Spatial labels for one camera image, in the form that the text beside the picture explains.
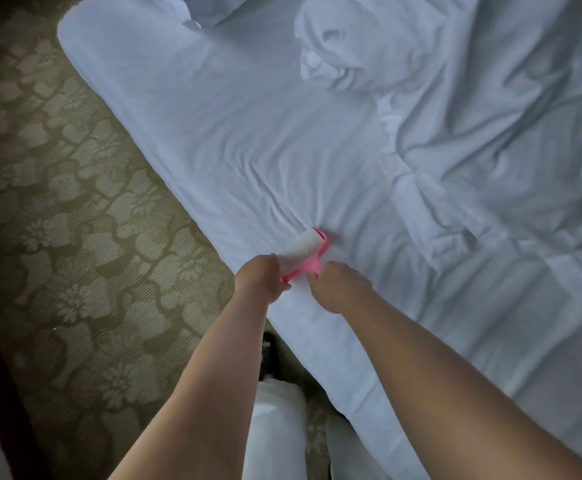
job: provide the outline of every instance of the mattress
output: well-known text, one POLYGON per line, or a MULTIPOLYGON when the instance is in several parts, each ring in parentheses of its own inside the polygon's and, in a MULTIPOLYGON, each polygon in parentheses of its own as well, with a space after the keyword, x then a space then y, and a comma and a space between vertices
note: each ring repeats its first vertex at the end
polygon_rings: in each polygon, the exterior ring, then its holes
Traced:
MULTIPOLYGON (((427 266, 391 203, 373 102, 300 78, 302 1, 249 0, 196 32, 148 0, 85 0, 58 36, 232 271, 319 227, 325 258, 359 269, 582 454, 582 294, 506 243, 443 274, 427 266)), ((269 310, 279 335, 391 477, 427 478, 347 323, 293 285, 269 310)))

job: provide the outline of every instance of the floral carpet pattern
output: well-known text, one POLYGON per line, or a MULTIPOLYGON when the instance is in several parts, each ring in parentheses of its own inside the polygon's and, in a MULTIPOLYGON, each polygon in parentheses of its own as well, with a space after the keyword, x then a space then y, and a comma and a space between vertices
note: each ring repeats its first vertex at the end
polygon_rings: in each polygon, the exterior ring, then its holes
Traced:
MULTIPOLYGON (((79 0, 0 0, 0 349, 57 479, 106 477, 167 399, 232 274, 56 39, 79 0)), ((324 393, 310 479, 327 476, 324 393)))

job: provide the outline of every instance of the pink lint roller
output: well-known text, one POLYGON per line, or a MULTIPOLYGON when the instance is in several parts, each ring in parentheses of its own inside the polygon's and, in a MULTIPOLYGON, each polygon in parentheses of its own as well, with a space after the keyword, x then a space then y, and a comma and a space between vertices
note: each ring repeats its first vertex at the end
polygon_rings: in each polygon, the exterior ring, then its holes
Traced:
POLYGON ((280 260, 280 279, 289 282, 307 271, 320 274, 320 258, 329 247, 329 238, 318 229, 304 232, 284 251, 278 253, 280 260))

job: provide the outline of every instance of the floor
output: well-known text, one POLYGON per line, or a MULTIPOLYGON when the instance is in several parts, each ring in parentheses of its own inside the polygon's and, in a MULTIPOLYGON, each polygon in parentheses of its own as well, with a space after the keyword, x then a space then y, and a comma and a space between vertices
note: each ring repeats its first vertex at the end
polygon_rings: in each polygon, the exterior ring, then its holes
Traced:
MULTIPOLYGON (((72 69, 78 0, 0 0, 0 349, 57 479, 106 477, 167 399, 232 274, 72 69)), ((327 477, 326 395, 309 398, 310 479, 327 477)))

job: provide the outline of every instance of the black shoe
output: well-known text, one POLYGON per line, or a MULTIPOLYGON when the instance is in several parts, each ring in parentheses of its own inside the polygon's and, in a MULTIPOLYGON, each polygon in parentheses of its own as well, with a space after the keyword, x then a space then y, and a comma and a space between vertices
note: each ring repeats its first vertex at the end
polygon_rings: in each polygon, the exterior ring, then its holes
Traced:
POLYGON ((282 378, 275 335, 268 331, 265 331, 262 337, 262 362, 259 364, 259 380, 263 380, 264 376, 273 376, 273 379, 278 381, 282 378))

